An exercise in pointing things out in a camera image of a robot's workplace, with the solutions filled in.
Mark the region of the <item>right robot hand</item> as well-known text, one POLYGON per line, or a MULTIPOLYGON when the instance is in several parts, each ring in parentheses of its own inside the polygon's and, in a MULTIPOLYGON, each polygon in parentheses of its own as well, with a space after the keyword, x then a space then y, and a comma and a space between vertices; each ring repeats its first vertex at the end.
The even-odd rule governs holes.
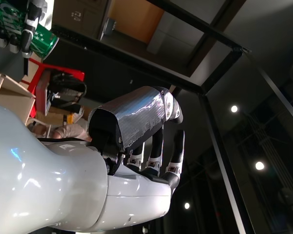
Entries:
POLYGON ((185 144, 180 130, 161 175, 167 121, 181 123, 183 115, 162 87, 144 86, 94 109, 91 141, 38 139, 0 106, 0 234, 100 232, 166 215, 185 144))

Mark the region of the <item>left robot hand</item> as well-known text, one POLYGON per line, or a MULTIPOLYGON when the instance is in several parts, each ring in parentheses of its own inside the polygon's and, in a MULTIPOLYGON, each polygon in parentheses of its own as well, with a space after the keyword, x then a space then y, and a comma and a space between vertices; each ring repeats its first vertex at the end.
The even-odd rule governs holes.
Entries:
POLYGON ((59 38, 51 32, 53 0, 0 0, 0 48, 46 59, 59 38))

